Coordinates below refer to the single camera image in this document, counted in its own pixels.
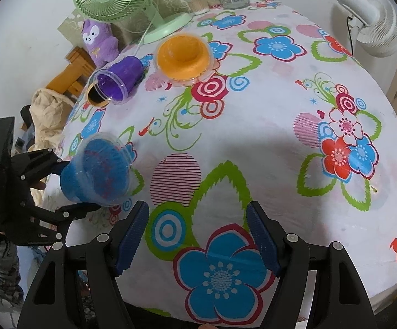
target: blue plastic cup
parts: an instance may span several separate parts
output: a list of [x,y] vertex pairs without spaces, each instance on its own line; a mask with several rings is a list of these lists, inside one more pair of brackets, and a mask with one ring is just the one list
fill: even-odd
[[123,104],[144,74],[140,59],[127,56],[107,69],[100,69],[94,75],[95,89],[105,100]]
[[76,203],[121,204],[128,198],[131,162],[118,138],[98,132],[80,144],[61,173],[60,187]]

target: screw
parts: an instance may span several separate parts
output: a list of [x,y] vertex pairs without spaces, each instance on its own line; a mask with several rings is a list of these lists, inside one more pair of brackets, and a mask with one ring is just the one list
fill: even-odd
[[288,234],[287,240],[290,241],[291,243],[296,243],[299,241],[299,237],[296,234]]
[[61,249],[62,247],[63,247],[63,243],[60,242],[60,241],[57,241],[56,243],[54,243],[54,244],[52,245],[52,249],[53,249],[53,250],[59,250],[59,249]]
[[339,243],[338,241],[334,241],[333,248],[340,251],[340,250],[343,250],[343,245],[341,243]]
[[99,243],[105,243],[109,239],[109,237],[108,237],[108,234],[101,234],[101,235],[98,235],[98,237],[96,239]]

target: bed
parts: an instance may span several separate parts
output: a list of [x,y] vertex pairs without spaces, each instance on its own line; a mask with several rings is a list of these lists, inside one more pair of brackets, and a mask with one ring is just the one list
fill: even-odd
[[[397,117],[377,83],[328,32],[276,0],[213,6],[184,31],[213,50],[209,80],[160,80],[153,43],[137,54],[147,74],[126,104],[97,108],[82,90],[55,152],[69,160],[90,135],[116,135],[134,159],[133,186],[123,204],[73,222],[66,245],[108,232],[144,200],[150,221],[117,279],[123,299],[182,320],[255,327],[278,282],[245,221],[257,200],[308,243],[340,241],[369,297],[382,297],[397,284]],[[52,175],[43,206],[69,203]],[[208,261],[210,252],[221,260]]]

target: orange plastic bowl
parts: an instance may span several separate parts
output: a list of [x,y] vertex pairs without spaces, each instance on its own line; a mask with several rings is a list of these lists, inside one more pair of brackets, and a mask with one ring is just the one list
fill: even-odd
[[214,64],[209,44],[200,36],[179,33],[157,48],[156,65],[170,80],[187,82],[208,73]]

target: green desk fan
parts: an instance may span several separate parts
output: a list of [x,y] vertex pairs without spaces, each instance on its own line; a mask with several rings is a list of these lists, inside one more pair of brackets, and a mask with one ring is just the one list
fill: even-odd
[[178,13],[163,19],[153,0],[73,0],[73,2],[83,15],[104,23],[117,22],[143,10],[154,26],[154,29],[145,34],[145,44],[172,34],[192,19],[188,13]]

